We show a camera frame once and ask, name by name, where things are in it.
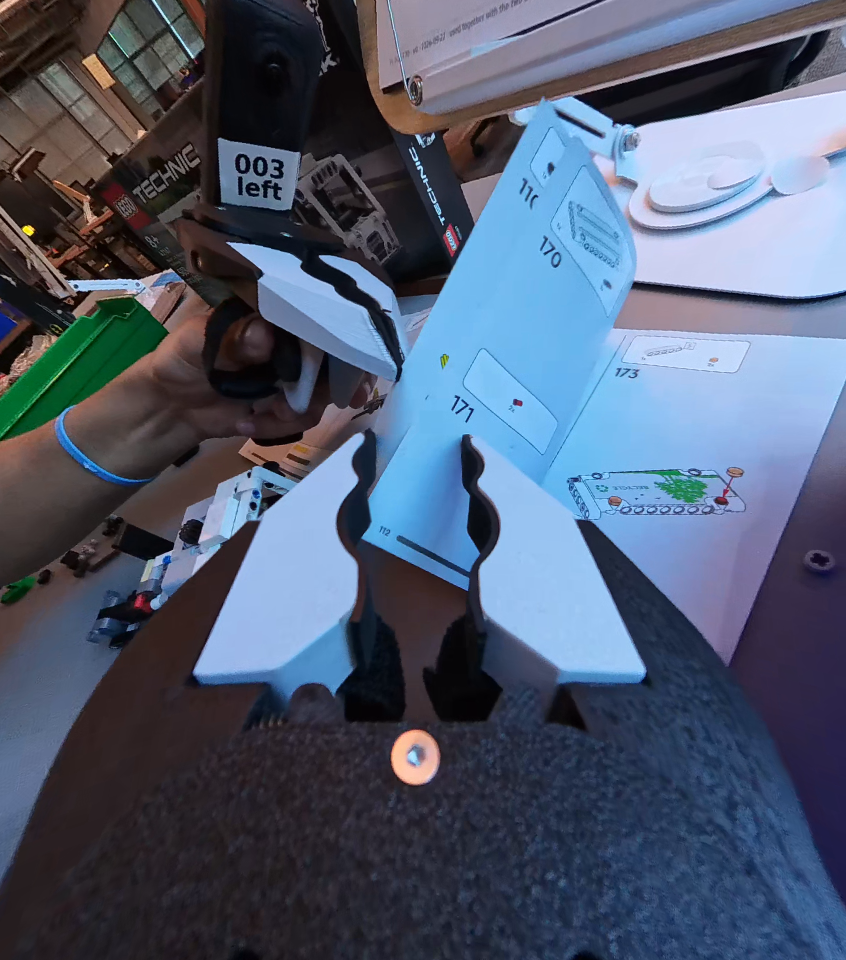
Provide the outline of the person's left hand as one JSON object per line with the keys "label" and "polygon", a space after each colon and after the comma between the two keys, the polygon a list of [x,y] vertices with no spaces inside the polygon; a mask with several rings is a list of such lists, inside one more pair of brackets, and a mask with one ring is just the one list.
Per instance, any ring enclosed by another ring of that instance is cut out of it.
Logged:
{"label": "person's left hand", "polygon": [[211,313],[200,297],[188,299],[171,315],[165,340],[144,360],[155,389],[160,444],[173,456],[210,439],[237,437],[273,446],[316,426],[332,404],[326,381],[317,383],[303,413],[293,410],[281,390],[249,401],[225,398],[211,387],[202,364]]}

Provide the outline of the wooden board with paper sheet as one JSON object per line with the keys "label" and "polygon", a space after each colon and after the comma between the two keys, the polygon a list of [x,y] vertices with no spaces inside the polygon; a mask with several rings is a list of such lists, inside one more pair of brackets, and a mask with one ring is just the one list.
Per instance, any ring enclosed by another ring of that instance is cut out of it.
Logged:
{"label": "wooden board with paper sheet", "polygon": [[422,134],[846,21],[846,2],[356,2],[371,93]]}

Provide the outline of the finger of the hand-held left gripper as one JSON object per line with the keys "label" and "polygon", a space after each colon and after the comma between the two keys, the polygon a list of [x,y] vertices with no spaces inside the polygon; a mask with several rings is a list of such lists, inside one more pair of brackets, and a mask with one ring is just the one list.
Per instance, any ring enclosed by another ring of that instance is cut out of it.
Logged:
{"label": "finger of the hand-held left gripper", "polygon": [[404,356],[401,330],[384,305],[393,290],[356,261],[337,255],[316,256],[316,277],[333,286],[345,301],[360,306],[367,314],[389,356]]}
{"label": "finger of the hand-held left gripper", "polygon": [[397,379],[396,362],[364,306],[347,300],[328,281],[311,277],[290,252],[248,243],[228,245],[261,271],[257,300],[263,318],[370,375]]}

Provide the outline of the white lego truck model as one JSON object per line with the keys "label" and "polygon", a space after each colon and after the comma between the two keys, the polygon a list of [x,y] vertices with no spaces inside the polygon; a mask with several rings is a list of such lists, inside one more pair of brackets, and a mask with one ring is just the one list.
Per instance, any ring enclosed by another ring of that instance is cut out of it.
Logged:
{"label": "white lego truck model", "polygon": [[254,465],[218,484],[213,497],[184,513],[173,545],[145,560],[140,581],[128,592],[108,590],[87,642],[119,649],[249,522],[297,486],[277,464]]}

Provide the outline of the black lego part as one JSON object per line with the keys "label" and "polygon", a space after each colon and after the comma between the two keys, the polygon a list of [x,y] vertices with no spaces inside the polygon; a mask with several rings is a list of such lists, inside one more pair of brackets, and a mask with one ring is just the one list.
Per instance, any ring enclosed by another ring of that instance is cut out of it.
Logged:
{"label": "black lego part", "polygon": [[91,537],[80,546],[70,549],[59,559],[60,566],[69,570],[76,579],[102,570],[121,555],[117,539],[126,525],[121,516],[108,516],[100,530],[102,539]]}

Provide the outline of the white metal stand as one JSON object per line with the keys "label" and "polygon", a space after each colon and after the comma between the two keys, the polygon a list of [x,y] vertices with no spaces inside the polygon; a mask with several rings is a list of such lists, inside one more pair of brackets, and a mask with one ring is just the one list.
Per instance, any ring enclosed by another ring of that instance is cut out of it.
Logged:
{"label": "white metal stand", "polygon": [[[842,31],[846,46],[846,28]],[[846,90],[631,129],[573,98],[566,134],[607,160],[635,281],[808,300],[846,293]]]}

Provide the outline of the blue wristband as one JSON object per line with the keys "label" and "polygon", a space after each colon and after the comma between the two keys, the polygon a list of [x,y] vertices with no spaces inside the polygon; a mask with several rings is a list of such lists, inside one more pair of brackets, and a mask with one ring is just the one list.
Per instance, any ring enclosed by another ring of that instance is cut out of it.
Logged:
{"label": "blue wristband", "polygon": [[60,412],[53,422],[53,433],[59,447],[75,462],[82,470],[92,474],[95,478],[113,486],[124,488],[139,488],[153,482],[155,477],[148,478],[129,478],[113,473],[95,462],[86,453],[84,453],[71,439],[67,430],[66,420],[75,406],[69,406]]}

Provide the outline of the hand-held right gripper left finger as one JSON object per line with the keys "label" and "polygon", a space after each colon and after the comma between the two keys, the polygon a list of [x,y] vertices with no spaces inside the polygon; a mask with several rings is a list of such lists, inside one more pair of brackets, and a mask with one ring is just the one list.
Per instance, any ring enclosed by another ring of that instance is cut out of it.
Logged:
{"label": "hand-held right gripper left finger", "polygon": [[358,545],[376,468],[377,438],[366,430],[262,516],[193,667],[202,686],[335,693],[370,666],[377,616]]}

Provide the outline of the person's left forearm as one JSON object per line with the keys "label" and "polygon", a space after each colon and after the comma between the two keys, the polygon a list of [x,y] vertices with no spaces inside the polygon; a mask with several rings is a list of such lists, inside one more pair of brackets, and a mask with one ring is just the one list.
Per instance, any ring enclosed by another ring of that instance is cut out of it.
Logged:
{"label": "person's left forearm", "polygon": [[[164,465],[156,460],[154,420],[120,413],[99,393],[69,412],[69,437],[113,474],[158,476]],[[58,557],[143,487],[113,486],[86,472],[59,446],[54,421],[0,441],[0,588]]]}

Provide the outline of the lego instruction booklet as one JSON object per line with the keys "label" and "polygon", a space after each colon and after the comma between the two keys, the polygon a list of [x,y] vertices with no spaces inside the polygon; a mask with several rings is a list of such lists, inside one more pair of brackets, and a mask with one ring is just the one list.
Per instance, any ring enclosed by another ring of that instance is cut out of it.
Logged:
{"label": "lego instruction booklet", "polygon": [[369,541],[467,585],[472,434],[597,524],[729,662],[846,384],[846,340],[615,329],[635,265],[590,151],[543,104],[381,410]]}

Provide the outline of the green plastic bin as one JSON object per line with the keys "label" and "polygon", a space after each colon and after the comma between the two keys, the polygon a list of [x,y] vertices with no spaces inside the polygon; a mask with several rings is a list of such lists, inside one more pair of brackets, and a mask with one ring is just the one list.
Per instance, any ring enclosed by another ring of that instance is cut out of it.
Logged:
{"label": "green plastic bin", "polygon": [[52,422],[167,336],[164,325],[134,297],[98,302],[79,317],[0,398],[0,441]]}

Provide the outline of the black lego set box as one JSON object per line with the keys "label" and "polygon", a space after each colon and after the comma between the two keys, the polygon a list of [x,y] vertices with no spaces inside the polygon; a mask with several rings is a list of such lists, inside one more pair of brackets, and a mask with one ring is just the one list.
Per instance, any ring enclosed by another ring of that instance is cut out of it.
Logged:
{"label": "black lego set box", "polygon": [[[381,267],[396,285],[446,274],[474,220],[440,133],[405,135],[387,126],[369,145],[345,145],[354,126],[311,141],[291,211],[293,222],[327,231]],[[201,199],[201,91],[179,100],[93,187],[142,251],[217,302],[220,283],[192,273],[176,222]]]}

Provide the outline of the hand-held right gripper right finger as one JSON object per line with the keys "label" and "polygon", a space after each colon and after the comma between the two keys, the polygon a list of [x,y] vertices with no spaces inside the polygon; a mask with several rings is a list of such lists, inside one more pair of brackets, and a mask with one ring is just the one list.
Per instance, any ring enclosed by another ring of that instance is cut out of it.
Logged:
{"label": "hand-held right gripper right finger", "polygon": [[461,438],[461,476],[482,671],[503,689],[642,682],[645,664],[572,511],[472,435]]}

